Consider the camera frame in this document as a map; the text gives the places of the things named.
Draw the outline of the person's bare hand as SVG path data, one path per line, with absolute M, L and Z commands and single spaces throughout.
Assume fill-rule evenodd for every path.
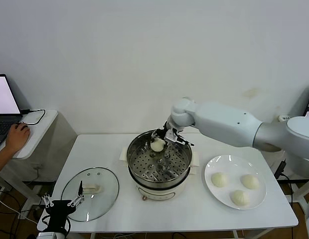
M 26 144 L 30 135 L 30 129 L 25 123 L 16 123 L 10 127 L 5 148 L 12 154 L 17 153 Z

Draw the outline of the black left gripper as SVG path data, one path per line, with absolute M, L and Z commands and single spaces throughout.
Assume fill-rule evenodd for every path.
M 84 201 L 83 181 L 80 181 L 78 195 L 72 201 L 52 201 L 50 195 L 47 193 L 45 193 L 41 198 L 45 208 L 47 208 L 46 212 L 49 215 L 49 222 L 45 231 L 55 233 L 69 233 L 71 224 L 68 216 L 74 213 L 76 211 L 76 207 L 78 207 Z

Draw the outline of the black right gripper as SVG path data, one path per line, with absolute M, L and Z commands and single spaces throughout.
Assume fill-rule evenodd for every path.
M 187 141 L 182 136 L 179 135 L 180 127 L 174 121 L 166 121 L 163 125 L 163 129 L 156 129 L 153 131 L 151 138 L 160 138 L 165 141 L 176 141 L 182 145 L 194 146 L 193 143 Z

